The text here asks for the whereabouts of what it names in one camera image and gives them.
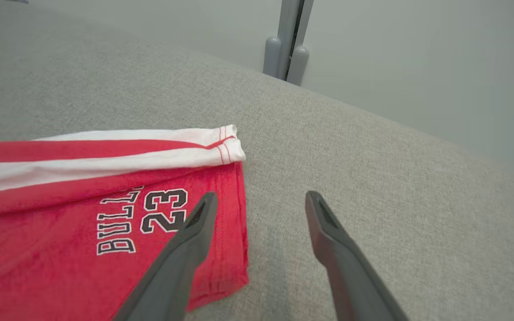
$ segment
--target black lettering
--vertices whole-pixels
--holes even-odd
[[[187,191],[185,189],[169,189],[168,191],[151,191],[144,200],[144,209],[146,211],[156,211],[158,204],[170,203],[172,201],[172,209],[180,209],[187,203]]]
[[[122,198],[105,198],[100,201],[101,204],[107,204],[107,203],[131,203],[133,204],[136,202],[136,199],[138,195],[140,194],[140,190],[143,189],[144,186],[136,187],[132,189],[130,192],[128,192],[126,195],[128,197],[122,197]]]
[[[106,213],[99,213],[96,216],[97,221],[104,221],[105,219],[117,219],[117,218],[123,218],[123,219],[131,219],[134,217],[134,206],[123,206],[123,210],[126,211],[126,213],[118,213],[118,214],[106,214]]]
[[[113,239],[96,245],[96,255],[114,252],[135,253],[136,248],[131,239]]]
[[[97,224],[96,225],[96,236],[99,239],[107,238],[116,234],[130,234],[132,226],[130,222],[124,223],[112,223],[112,224]]]
[[[186,211],[171,211],[171,222],[163,213],[152,213],[142,218],[141,231],[144,234],[153,232],[153,223],[155,222],[165,232],[174,232],[182,228],[186,220]]]

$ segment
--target gray fabric surface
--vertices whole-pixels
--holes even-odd
[[[412,320],[514,320],[514,174],[213,57],[0,1],[0,140],[233,123],[251,283],[188,320],[335,320],[304,193],[321,192]]]

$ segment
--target white wall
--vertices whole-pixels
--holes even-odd
[[[302,86],[514,167],[514,0],[315,0]]]
[[[265,40],[277,36],[282,0],[30,0],[29,5],[177,43],[263,71]]]

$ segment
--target gray couch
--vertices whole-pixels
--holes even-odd
[[[304,193],[412,320],[514,320],[514,173],[278,79],[0,0],[0,140],[236,124],[249,285],[188,320],[335,320]]]

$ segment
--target white stripe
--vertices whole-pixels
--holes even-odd
[[[214,129],[188,128],[179,130],[94,130],[91,132],[75,132],[37,140],[174,140],[208,146],[218,142],[225,134],[237,138],[235,125],[222,126]]]
[[[107,177],[141,170],[175,169],[180,167],[219,166],[245,160],[245,153],[237,139],[230,139],[212,148],[180,148],[161,152],[67,160],[43,160],[38,162],[0,163],[0,191],[31,185],[75,181],[95,177]]]

